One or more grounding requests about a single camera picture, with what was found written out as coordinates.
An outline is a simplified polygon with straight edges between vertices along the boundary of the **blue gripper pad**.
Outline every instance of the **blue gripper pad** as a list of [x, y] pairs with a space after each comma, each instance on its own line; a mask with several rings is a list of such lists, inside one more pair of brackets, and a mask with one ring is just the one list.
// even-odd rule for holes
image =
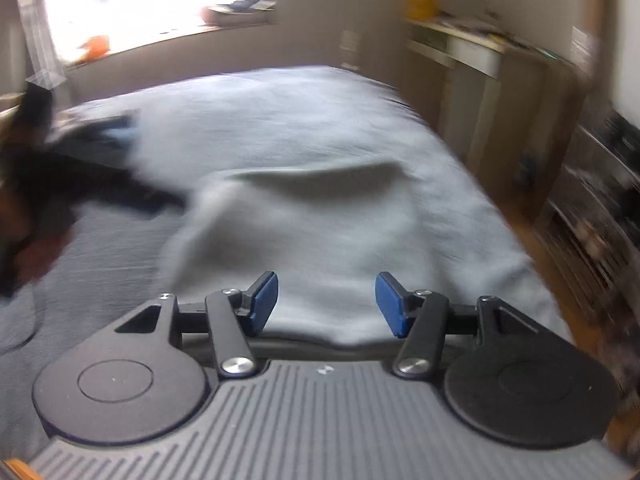
[[247, 336], [256, 337], [262, 332], [277, 301], [278, 275], [274, 272], [254, 295], [251, 314], [239, 318], [242, 330]]
[[385, 317], [386, 324], [397, 338], [407, 337], [414, 324], [414, 318], [407, 317], [404, 312], [405, 302], [406, 298], [398, 294], [385, 279], [385, 273], [381, 272], [376, 276], [376, 303]]

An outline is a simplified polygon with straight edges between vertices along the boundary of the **white drawer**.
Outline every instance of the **white drawer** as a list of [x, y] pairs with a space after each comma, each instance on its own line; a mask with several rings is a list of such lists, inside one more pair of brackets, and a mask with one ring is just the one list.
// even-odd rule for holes
[[500, 53], [495, 50], [451, 36], [449, 38], [449, 55], [460, 63], [498, 79]]

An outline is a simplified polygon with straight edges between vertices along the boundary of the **gray ridged surface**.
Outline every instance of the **gray ridged surface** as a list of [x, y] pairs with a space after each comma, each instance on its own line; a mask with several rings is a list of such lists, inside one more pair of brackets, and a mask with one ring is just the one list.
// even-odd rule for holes
[[464, 426], [427, 383], [379, 363], [273, 362], [224, 383], [196, 421], [127, 449], [55, 440], [31, 463], [45, 480], [614, 480], [632, 470], [601, 443], [503, 446]]

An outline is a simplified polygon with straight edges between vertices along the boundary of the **shelf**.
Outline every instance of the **shelf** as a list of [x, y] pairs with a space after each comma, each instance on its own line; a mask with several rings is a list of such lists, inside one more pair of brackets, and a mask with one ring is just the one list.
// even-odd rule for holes
[[638, 173], [636, 170], [633, 170], [632, 168], [630, 168], [626, 162], [624, 160], [622, 160], [617, 154], [615, 154], [614, 152], [611, 151], [611, 149], [606, 146], [605, 144], [603, 144], [603, 142], [596, 137], [595, 135], [593, 135], [589, 130], [587, 130], [585, 127], [583, 126], [578, 126], [578, 130], [585, 136], [589, 137], [595, 144], [597, 144], [604, 152], [607, 153], [607, 155], [611, 156], [612, 158], [614, 158], [616, 160], [616, 162], [620, 165], [621, 168], [623, 168], [631, 177], [633, 177], [633, 179], [636, 181], [636, 184], [638, 184], [638, 186], [640, 187], [640, 173]]
[[584, 265], [588, 266], [591, 269], [591, 273], [594, 279], [600, 282], [601, 287], [599, 293], [605, 292], [608, 286], [614, 285], [612, 279], [610, 278], [609, 269], [606, 269], [606, 267], [603, 266], [602, 263], [595, 261], [587, 254], [584, 246], [578, 238], [575, 229], [572, 226], [571, 220], [567, 218], [567, 216], [555, 203], [550, 202], [550, 205], [571, 234], [572, 238], [570, 241], [572, 247], [575, 249], [575, 251], [577, 251], [580, 258], [583, 260]]
[[541, 233], [549, 255], [556, 264], [558, 271], [571, 290], [575, 302], [588, 323], [598, 319], [598, 312], [594, 308], [594, 296], [602, 291], [593, 290], [597, 282], [592, 277], [593, 269], [584, 262], [581, 250], [577, 248], [576, 240], [562, 213], [552, 204], [559, 220], [552, 219], [547, 229]]
[[485, 34], [474, 34], [472, 32], [467, 32], [466, 30], [460, 30], [459, 28], [447, 27], [446, 25], [441, 25], [432, 20], [427, 20], [424, 22], [421, 22], [419, 20], [406, 21], [408, 23], [411, 23], [412, 25], [416, 25], [417, 27], [430, 28], [431, 30], [436, 30], [437, 32], [447, 34], [448, 36], [453, 36], [455, 38], [460, 38], [461, 40], [470, 41], [471, 43], [484, 46], [485, 48], [490, 48], [491, 50], [495, 50], [500, 54], [504, 53], [504, 45], [492, 40], [488, 37], [488, 35]]

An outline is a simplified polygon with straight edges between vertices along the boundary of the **black round pad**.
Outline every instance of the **black round pad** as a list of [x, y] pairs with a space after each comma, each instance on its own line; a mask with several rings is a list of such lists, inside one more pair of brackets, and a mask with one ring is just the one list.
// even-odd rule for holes
[[618, 400], [607, 370], [555, 335], [486, 342], [449, 367], [444, 393], [476, 430], [545, 449], [602, 438]]
[[174, 430], [209, 393], [200, 365], [166, 340], [104, 329], [44, 368], [33, 404], [50, 435], [120, 446]]

